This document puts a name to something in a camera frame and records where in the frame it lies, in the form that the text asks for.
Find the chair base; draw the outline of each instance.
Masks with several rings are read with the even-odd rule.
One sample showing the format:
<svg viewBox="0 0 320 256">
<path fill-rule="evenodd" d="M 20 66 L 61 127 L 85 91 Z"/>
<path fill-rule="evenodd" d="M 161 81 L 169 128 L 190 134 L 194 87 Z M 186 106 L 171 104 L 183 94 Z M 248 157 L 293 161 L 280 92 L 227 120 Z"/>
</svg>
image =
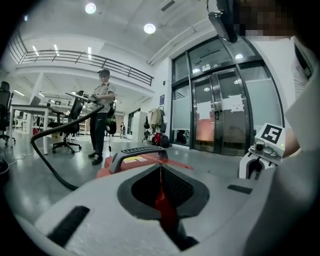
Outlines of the chair base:
<svg viewBox="0 0 320 256">
<path fill-rule="evenodd" d="M 75 151 L 71 146 L 78 146 L 79 150 L 81 150 L 81 146 L 79 144 L 75 144 L 75 143 L 71 143 L 71 142 L 67 142 L 67 139 L 64 138 L 63 142 L 58 142 L 58 143 L 53 143 L 53 148 L 52 148 L 52 153 L 56 153 L 56 149 L 60 148 L 60 147 L 67 147 L 69 149 L 71 149 L 71 153 L 74 154 Z"/>
<path fill-rule="evenodd" d="M 5 135 L 5 134 L 0 134 L 0 139 L 4 139 L 4 141 L 5 141 L 4 145 L 8 146 L 8 141 L 10 139 L 10 136 Z M 13 139 L 13 144 L 15 145 L 16 144 L 16 139 L 14 137 L 12 137 L 12 139 Z"/>
</svg>

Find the cap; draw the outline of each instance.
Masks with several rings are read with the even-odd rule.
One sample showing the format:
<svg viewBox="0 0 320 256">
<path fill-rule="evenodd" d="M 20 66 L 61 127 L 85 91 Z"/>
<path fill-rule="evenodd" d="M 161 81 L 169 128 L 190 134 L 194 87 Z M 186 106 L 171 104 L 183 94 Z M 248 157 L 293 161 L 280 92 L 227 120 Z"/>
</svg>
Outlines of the cap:
<svg viewBox="0 0 320 256">
<path fill-rule="evenodd" d="M 99 76 L 101 75 L 107 75 L 110 76 L 110 71 L 108 69 L 102 69 L 98 71 Z"/>
</svg>

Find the glass entrance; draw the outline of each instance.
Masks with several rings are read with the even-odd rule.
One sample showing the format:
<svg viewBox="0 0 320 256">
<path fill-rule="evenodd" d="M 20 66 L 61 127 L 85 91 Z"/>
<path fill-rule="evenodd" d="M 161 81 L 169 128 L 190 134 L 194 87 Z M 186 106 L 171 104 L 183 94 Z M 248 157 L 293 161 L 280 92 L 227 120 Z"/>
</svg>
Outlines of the glass entrance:
<svg viewBox="0 0 320 256">
<path fill-rule="evenodd" d="M 192 83 L 193 148 L 244 156 L 250 140 L 245 91 L 235 69 L 213 73 Z"/>
</svg>

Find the warning label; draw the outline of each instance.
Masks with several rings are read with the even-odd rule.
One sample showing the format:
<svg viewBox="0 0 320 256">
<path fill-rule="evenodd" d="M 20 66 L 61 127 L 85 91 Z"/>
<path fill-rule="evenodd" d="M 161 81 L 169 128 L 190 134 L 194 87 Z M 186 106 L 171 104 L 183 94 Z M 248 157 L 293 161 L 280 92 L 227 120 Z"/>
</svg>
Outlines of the warning label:
<svg viewBox="0 0 320 256">
<path fill-rule="evenodd" d="M 147 161 L 147 159 L 144 159 L 141 156 L 132 156 L 132 157 L 125 158 L 123 160 L 123 162 L 125 162 L 127 164 L 127 163 L 136 162 L 137 160 L 140 161 L 140 162 Z"/>
</svg>

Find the office chair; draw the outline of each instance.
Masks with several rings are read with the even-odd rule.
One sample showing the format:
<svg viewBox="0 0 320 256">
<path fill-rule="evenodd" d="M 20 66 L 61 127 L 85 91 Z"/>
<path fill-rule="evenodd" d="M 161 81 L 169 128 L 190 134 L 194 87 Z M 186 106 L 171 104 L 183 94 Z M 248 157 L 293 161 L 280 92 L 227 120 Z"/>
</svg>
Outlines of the office chair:
<svg viewBox="0 0 320 256">
<path fill-rule="evenodd" d="M 8 146 L 9 136 L 5 134 L 6 128 L 10 124 L 10 107 L 14 94 L 10 92 L 10 85 L 2 81 L 0 87 L 0 139 L 5 140 L 5 146 Z"/>
<path fill-rule="evenodd" d="M 79 96 L 82 96 L 84 94 L 84 91 L 81 90 L 81 91 L 77 92 L 76 94 L 79 95 Z M 68 118 L 68 123 L 73 121 L 73 120 L 76 120 L 79 117 L 79 115 L 81 113 L 81 110 L 84 107 L 84 103 L 85 103 L 85 101 L 83 99 L 79 99 L 79 98 L 75 98 L 74 99 L 74 103 L 73 103 L 72 109 L 70 111 L 69 116 L 67 117 Z M 79 150 L 81 150 L 81 146 L 79 144 L 67 142 L 67 137 L 70 134 L 76 134 L 79 130 L 80 130 L 79 124 L 75 124 L 74 126 L 71 126 L 70 128 L 67 128 L 67 129 L 63 130 L 63 133 L 65 134 L 65 136 L 63 138 L 63 142 L 54 143 L 53 144 L 53 148 L 52 148 L 52 153 L 55 154 L 56 153 L 56 149 L 60 148 L 60 147 L 67 147 L 67 148 L 71 149 L 71 153 L 72 154 L 74 154 L 75 151 L 73 150 L 73 148 L 71 146 L 78 146 Z"/>
</svg>

